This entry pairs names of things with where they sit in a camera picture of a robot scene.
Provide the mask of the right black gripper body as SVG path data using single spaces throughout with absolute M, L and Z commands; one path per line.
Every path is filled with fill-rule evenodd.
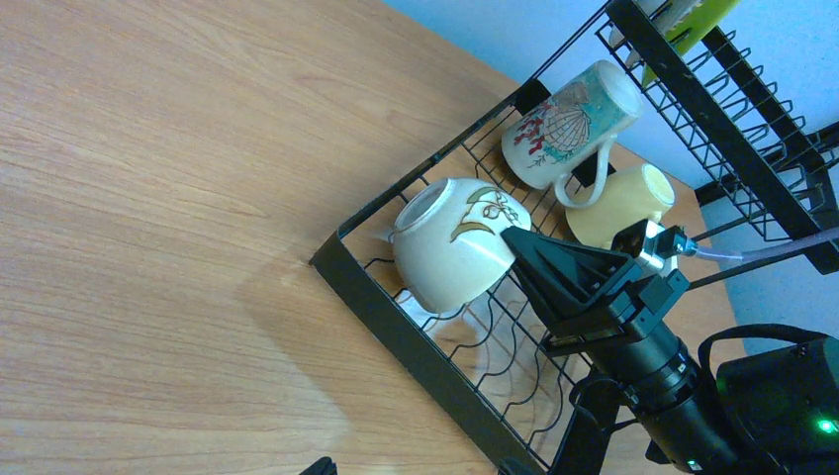
M 664 317 L 688 287 L 679 270 L 629 282 L 584 313 L 560 321 L 540 345 L 550 357 L 585 353 L 609 378 L 622 385 L 639 383 L 682 348 Z

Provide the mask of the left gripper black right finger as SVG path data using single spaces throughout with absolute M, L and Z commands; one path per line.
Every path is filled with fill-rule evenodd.
M 533 468 L 528 463 L 512 457 L 506 457 L 498 464 L 499 475 L 542 475 L 543 471 Z

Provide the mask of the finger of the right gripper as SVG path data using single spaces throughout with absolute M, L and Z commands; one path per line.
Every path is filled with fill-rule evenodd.
M 608 329 L 629 306 L 620 292 L 642 276 L 624 252 L 576 244 L 517 227 L 501 232 L 512 271 L 549 329 Z

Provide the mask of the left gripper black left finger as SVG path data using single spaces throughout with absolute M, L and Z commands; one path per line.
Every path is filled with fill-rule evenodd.
M 300 475 L 336 475 L 337 466 L 331 457 L 319 458 L 312 465 L 304 469 Z

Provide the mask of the yellow handled white mug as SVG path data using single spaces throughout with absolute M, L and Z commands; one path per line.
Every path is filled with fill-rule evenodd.
M 660 223 L 675 201 L 676 192 L 667 176 L 644 163 L 610 175 L 591 207 L 567 209 L 565 216 L 579 243 L 609 249 L 614 236 L 636 222 Z

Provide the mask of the white bowl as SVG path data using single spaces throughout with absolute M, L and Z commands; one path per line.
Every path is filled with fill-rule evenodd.
M 406 287 L 429 313 L 452 312 L 502 279 L 514 257 L 501 233 L 531 229 L 523 205 L 475 178 L 439 179 L 394 223 L 394 260 Z

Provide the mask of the tall seashell mug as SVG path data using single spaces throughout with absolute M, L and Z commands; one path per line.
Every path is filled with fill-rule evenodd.
M 588 208 L 605 189 L 617 135 L 641 114 L 641 95 L 628 74 L 599 60 L 510 126 L 502 136 L 502 154 L 524 184 L 538 190 L 551 187 L 565 208 Z M 589 198 L 575 202 L 565 182 L 591 155 L 596 172 Z

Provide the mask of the black wire dish rack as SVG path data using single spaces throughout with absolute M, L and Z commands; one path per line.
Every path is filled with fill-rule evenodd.
M 686 295 L 798 255 L 838 269 L 838 129 L 806 134 L 718 23 L 728 1 L 609 1 L 609 57 L 510 96 L 342 224 L 311 263 L 503 474 L 597 474 L 640 425 L 686 474 L 834 474 L 838 341 L 783 324 L 665 323 Z M 667 226 L 676 194 L 611 166 L 650 104 L 765 247 Z

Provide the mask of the green plate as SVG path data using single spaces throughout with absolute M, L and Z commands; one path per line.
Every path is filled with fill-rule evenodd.
M 707 0 L 664 38 L 679 55 L 692 49 L 735 7 L 739 0 Z

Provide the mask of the woven bamboo tray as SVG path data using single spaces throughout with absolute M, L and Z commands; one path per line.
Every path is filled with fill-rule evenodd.
M 643 0 L 639 2 L 640 8 L 663 36 L 671 32 L 701 5 L 700 0 Z

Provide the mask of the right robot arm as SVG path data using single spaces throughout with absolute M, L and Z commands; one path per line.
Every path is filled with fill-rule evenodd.
M 640 258 L 700 255 L 683 230 L 642 220 L 603 249 L 518 227 L 502 240 L 549 332 L 550 355 L 595 373 L 571 394 L 612 387 L 650 436 L 647 456 L 695 474 L 828 474 L 838 467 L 838 341 L 782 324 L 737 326 L 690 352 L 665 324 L 688 291 Z

